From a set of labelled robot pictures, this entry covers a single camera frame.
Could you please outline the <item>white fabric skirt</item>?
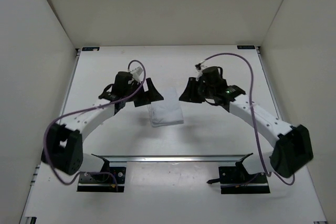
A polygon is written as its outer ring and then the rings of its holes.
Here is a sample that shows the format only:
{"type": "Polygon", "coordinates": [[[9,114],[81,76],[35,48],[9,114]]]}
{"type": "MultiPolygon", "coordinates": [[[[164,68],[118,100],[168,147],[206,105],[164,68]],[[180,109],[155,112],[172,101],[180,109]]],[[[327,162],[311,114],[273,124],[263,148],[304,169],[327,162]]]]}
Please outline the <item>white fabric skirt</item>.
{"type": "Polygon", "coordinates": [[[184,123],[182,108],[174,87],[162,92],[164,100],[149,104],[148,112],[152,127],[179,125],[184,123]]]}

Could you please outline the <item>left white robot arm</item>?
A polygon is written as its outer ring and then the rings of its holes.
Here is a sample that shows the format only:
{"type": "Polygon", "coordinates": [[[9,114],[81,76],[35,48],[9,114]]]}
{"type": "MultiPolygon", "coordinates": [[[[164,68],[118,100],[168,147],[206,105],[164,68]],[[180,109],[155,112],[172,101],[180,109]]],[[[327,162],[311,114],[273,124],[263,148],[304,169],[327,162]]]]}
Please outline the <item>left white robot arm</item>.
{"type": "Polygon", "coordinates": [[[135,107],[140,107],[164,99],[151,78],[140,78],[141,72],[141,68],[118,72],[114,83],[104,88],[92,107],[68,113],[69,121],[66,123],[53,122],[45,133],[42,162],[55,172],[67,175],[84,172],[92,174],[98,181],[106,180],[110,174],[107,161],[98,155],[85,154],[83,142],[126,103],[132,102],[135,107]]]}

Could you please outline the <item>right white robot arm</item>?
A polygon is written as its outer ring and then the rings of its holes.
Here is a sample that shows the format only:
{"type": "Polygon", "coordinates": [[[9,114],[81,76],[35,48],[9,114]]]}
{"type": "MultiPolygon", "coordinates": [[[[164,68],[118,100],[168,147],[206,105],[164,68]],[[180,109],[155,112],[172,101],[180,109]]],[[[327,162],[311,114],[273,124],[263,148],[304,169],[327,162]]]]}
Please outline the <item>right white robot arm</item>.
{"type": "Polygon", "coordinates": [[[223,78],[222,67],[196,66],[197,77],[188,79],[179,100],[203,103],[212,100],[212,106],[220,106],[257,129],[271,145],[271,152],[262,153],[263,160],[247,157],[236,165],[236,178],[248,182],[254,174],[265,170],[289,178],[313,159],[311,139],[303,125],[293,126],[276,118],[257,105],[246,92],[236,85],[229,86],[223,78]]]}

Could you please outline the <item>right blue corner label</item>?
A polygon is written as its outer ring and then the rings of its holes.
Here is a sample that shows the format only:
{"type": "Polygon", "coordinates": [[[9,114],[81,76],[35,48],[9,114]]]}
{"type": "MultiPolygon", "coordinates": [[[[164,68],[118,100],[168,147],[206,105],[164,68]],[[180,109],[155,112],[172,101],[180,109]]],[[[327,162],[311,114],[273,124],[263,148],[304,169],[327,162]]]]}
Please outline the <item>right blue corner label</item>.
{"type": "Polygon", "coordinates": [[[238,50],[255,50],[253,45],[237,45],[238,50]]]}

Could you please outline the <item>blue corner label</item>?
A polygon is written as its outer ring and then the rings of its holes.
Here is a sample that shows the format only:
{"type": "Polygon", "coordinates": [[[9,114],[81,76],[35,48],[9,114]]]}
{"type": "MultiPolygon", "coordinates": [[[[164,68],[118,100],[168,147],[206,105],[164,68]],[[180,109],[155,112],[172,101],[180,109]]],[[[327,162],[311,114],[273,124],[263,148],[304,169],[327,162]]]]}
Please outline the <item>blue corner label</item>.
{"type": "Polygon", "coordinates": [[[253,45],[237,45],[238,50],[255,50],[253,45]]]}
{"type": "Polygon", "coordinates": [[[82,47],[81,51],[99,51],[100,47],[82,47]]]}

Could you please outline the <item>left blue corner label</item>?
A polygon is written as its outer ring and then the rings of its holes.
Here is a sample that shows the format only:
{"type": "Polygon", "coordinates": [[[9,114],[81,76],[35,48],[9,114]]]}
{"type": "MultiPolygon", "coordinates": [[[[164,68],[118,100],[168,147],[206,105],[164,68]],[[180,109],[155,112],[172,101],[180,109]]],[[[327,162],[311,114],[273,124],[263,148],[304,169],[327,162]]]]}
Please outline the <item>left blue corner label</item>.
{"type": "Polygon", "coordinates": [[[82,47],[81,51],[99,51],[100,47],[82,47]]]}

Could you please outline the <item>aluminium table front rail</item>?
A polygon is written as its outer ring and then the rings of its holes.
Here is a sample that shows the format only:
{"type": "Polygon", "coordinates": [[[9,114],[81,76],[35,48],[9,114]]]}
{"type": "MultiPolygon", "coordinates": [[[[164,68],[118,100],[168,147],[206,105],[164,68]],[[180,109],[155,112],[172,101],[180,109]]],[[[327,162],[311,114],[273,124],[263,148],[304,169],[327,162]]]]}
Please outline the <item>aluminium table front rail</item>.
{"type": "Polygon", "coordinates": [[[101,156],[113,163],[144,162],[144,163],[179,163],[179,162],[236,162],[246,155],[119,155],[101,156]]]}

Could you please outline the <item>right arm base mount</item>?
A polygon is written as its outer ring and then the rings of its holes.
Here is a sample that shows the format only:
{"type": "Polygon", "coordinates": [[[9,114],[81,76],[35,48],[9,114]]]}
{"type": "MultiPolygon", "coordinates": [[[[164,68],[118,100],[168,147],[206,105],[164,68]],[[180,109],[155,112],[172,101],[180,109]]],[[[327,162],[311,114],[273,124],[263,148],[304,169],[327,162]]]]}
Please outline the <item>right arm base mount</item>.
{"type": "Polygon", "coordinates": [[[235,166],[220,166],[219,177],[207,181],[209,185],[219,183],[221,194],[269,194],[270,189],[264,173],[248,174],[243,161],[251,156],[245,155],[235,162],[235,166]]]}

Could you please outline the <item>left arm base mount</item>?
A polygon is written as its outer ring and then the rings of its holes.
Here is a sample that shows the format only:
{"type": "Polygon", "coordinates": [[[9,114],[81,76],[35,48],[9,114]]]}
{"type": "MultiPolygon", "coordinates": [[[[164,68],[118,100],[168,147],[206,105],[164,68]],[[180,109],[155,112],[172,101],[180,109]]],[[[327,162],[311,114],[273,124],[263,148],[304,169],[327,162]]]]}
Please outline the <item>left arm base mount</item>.
{"type": "Polygon", "coordinates": [[[94,168],[93,175],[79,176],[77,192],[86,193],[123,193],[126,179],[126,163],[113,163],[106,157],[91,154],[84,156],[80,168],[94,168]]]}

